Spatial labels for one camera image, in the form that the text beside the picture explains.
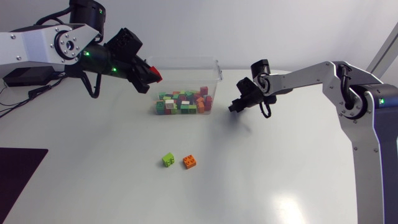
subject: black mat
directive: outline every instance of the black mat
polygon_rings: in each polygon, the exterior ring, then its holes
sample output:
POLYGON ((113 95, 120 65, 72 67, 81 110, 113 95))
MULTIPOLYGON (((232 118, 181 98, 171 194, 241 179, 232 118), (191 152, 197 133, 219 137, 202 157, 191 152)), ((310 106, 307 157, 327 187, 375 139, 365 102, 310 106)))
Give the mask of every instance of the black mat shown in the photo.
POLYGON ((0 223, 5 221, 18 196, 48 151, 0 147, 0 223))

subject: clear plastic bin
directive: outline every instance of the clear plastic bin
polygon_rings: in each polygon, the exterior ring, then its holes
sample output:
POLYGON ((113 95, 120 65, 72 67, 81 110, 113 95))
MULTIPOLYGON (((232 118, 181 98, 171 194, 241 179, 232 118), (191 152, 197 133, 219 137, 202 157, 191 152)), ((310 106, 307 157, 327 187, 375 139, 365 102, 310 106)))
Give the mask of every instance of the clear plastic bin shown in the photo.
POLYGON ((211 113, 217 83, 223 79, 215 58, 149 57, 146 62, 156 67, 163 78, 148 92, 157 114, 211 113))

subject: white table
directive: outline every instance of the white table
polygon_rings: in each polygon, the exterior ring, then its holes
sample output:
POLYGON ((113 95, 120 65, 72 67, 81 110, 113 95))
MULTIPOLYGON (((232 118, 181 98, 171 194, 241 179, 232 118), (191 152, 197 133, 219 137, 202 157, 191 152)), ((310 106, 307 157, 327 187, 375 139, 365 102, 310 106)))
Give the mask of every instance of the white table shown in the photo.
POLYGON ((356 223, 351 143, 321 85, 278 96, 265 119, 228 111, 250 71, 223 75, 210 115, 154 115, 103 77, 96 100, 69 78, 0 119, 0 147, 49 149, 5 223, 356 223))

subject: lego brick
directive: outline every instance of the lego brick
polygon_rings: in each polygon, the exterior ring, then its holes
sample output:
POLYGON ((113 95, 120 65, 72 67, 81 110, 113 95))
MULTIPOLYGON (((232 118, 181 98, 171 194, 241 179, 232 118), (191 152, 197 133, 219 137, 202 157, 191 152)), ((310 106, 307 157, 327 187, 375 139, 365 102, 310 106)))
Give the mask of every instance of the lego brick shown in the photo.
POLYGON ((205 105, 200 102, 198 103, 198 113, 204 113, 205 112, 205 105))
POLYGON ((174 156, 171 152, 167 153, 166 156, 162 158, 163 165, 169 167, 171 164, 174 163, 174 156))
POLYGON ((205 105, 205 111, 211 111, 211 104, 205 105))
POLYGON ((160 92, 159 93, 159 100, 163 100, 163 97, 166 95, 165 92, 160 92))
POLYGON ((184 162, 185 167, 187 169, 192 168, 192 167, 196 166, 196 164, 197 164, 197 161, 195 160, 195 158, 192 155, 189 155, 189 156, 183 158, 182 161, 184 162))
POLYGON ((189 113, 189 105, 181 105, 181 114, 189 113))
POLYGON ((197 100, 199 98, 201 98, 201 94, 199 93, 194 94, 193 99, 197 100))
POLYGON ((187 98, 193 97, 193 93, 191 93, 190 91, 186 91, 185 94, 187 98))
POLYGON ((158 114, 158 115, 164 115, 165 113, 164 113, 164 110, 156 110, 156 113, 158 114))
POLYGON ((208 94, 208 91, 209 91, 209 88, 207 87, 207 86, 203 86, 203 87, 200 87, 200 94, 203 96, 203 95, 207 95, 208 94))
POLYGON ((171 109, 171 113, 172 114, 177 114, 177 112, 178 112, 177 105, 174 105, 174 108, 171 109))
POLYGON ((182 100, 178 99, 177 100, 177 109, 181 109, 181 104, 182 104, 182 100))
POLYGON ((212 97, 211 96, 207 96, 206 97, 206 101, 205 101, 205 105, 207 105, 207 104, 211 105, 212 103, 213 103, 212 97))
POLYGON ((165 100, 166 109, 173 109, 174 108, 174 100, 165 100))
POLYGON ((203 98, 203 97, 199 97, 198 99, 197 99, 197 103, 202 103, 202 102, 204 102, 205 101, 205 99, 203 98))
POLYGON ((188 109, 189 109, 189 113, 190 113, 190 114, 195 114, 195 113, 197 113, 197 106, 196 106, 196 105, 189 105, 189 106, 188 106, 188 109))
POLYGON ((163 100, 156 101, 156 110, 164 110, 164 101, 163 100))
POLYGON ((185 96, 185 95, 183 95, 183 94, 180 94, 180 95, 178 96, 178 98, 179 98, 180 100, 186 100, 186 99, 187 99, 187 96, 185 96))

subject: robotic arm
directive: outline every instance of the robotic arm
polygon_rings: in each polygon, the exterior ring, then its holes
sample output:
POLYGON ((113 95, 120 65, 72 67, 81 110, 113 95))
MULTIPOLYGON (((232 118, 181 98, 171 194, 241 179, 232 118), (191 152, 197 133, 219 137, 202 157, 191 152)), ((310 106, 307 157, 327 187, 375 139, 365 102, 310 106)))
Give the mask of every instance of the robotic arm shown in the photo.
POLYGON ((240 112, 260 104, 263 115, 269 118, 269 105, 276 103, 276 95, 322 84, 352 142, 358 223, 396 223, 398 88, 346 62, 323 62, 286 75, 271 75, 268 61, 260 60, 251 71, 254 82, 248 78, 238 82, 242 95, 229 110, 240 112))
POLYGON ((137 56, 142 42, 124 28, 103 46, 105 8, 93 0, 70 0, 63 11, 40 19, 36 25, 0 33, 0 78, 16 68, 48 67, 69 77, 81 78, 89 94, 97 98, 101 75, 125 78, 139 93, 146 93, 150 83, 162 77, 137 56), (59 16, 70 12, 70 23, 59 16), (59 21, 44 26, 48 20, 59 21), (84 71, 97 73, 95 91, 84 71))

